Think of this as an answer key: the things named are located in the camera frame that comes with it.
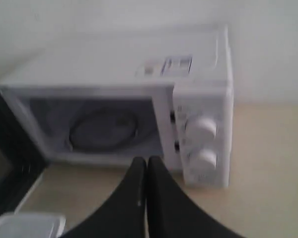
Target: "microwave control knob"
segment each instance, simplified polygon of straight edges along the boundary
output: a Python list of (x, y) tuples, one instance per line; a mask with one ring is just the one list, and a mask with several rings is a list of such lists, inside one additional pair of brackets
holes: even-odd
[(185, 134), (188, 138), (201, 142), (201, 144), (213, 141), (217, 134), (217, 124), (211, 118), (194, 117), (186, 122)]
[(189, 155), (189, 167), (195, 171), (214, 171), (217, 155), (214, 151), (201, 149)]

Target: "plastic container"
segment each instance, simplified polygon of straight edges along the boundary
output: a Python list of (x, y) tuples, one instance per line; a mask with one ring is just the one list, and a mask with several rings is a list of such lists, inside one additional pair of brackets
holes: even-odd
[(65, 221), (50, 213), (6, 213), (0, 216), (0, 238), (57, 238)]

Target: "beige countertop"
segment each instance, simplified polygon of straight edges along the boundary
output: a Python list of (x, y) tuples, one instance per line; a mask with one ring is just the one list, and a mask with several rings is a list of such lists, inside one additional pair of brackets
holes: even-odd
[[(67, 229), (111, 194), (124, 170), (52, 165), (22, 211), (61, 212)], [(230, 185), (185, 187), (206, 212), (248, 238), (298, 237), (298, 106), (236, 106)]]

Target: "microwave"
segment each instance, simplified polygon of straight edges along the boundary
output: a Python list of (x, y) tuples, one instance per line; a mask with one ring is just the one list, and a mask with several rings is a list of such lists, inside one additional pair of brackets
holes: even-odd
[(226, 187), (233, 116), (228, 29), (63, 39), (0, 82), (3, 109), (0, 133), (9, 138), (5, 128), (17, 127), (21, 135), (1, 140), (0, 148), (14, 143), (17, 153), (22, 144), (26, 153), (28, 144), (40, 163), (124, 167), (135, 156), (160, 156), (186, 184)]

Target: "microwave door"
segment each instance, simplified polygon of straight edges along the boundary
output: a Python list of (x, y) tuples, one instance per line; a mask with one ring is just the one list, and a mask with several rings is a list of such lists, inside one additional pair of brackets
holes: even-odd
[(0, 95), (0, 215), (16, 209), (46, 163)]

